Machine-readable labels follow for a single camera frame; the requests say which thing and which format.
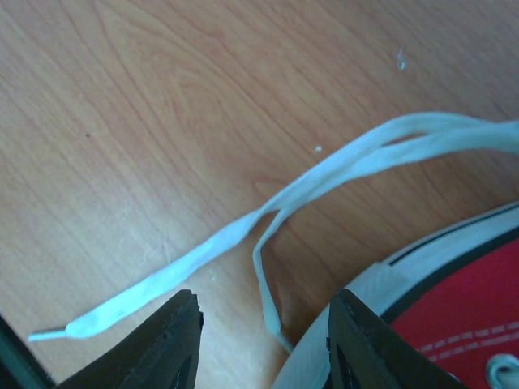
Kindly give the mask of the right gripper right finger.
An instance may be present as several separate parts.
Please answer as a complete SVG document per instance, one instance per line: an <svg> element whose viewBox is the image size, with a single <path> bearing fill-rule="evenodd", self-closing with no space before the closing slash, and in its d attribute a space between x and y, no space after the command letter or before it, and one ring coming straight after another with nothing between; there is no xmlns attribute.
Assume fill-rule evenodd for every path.
<svg viewBox="0 0 519 389"><path fill-rule="evenodd" d="M327 388L464 388L348 289L330 302Z"/></svg>

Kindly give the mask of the red canvas sneaker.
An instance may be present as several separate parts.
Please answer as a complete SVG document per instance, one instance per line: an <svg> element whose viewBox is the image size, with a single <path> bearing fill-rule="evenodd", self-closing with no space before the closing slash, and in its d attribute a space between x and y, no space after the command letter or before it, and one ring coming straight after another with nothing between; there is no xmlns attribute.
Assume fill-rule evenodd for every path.
<svg viewBox="0 0 519 389"><path fill-rule="evenodd" d="M347 288L467 387L517 387L517 203L424 237Z"/></svg>

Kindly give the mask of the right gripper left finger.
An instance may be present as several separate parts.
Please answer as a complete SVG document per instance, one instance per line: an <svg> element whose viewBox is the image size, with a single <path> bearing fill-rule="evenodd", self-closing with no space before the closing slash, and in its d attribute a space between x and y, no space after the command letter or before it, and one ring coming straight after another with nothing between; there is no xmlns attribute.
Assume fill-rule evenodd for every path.
<svg viewBox="0 0 519 389"><path fill-rule="evenodd" d="M59 388L193 388L204 316L183 289Z"/></svg>

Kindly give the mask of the white shoelace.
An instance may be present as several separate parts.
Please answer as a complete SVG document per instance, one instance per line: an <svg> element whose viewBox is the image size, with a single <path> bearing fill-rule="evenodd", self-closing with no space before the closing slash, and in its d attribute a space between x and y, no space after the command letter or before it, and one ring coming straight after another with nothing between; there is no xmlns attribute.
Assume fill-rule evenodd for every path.
<svg viewBox="0 0 519 389"><path fill-rule="evenodd" d="M339 185L394 166L471 149L518 151L518 122L490 122L454 113L413 113L394 118L346 144L270 198L263 206L234 220L181 258L120 292L63 329L33 332L28 341L86 339L111 328L149 302L170 292L194 272L238 245L268 213L275 218L252 252L267 329L287 351L293 347L281 333L281 320L264 274L261 250L281 224L299 208Z"/></svg>

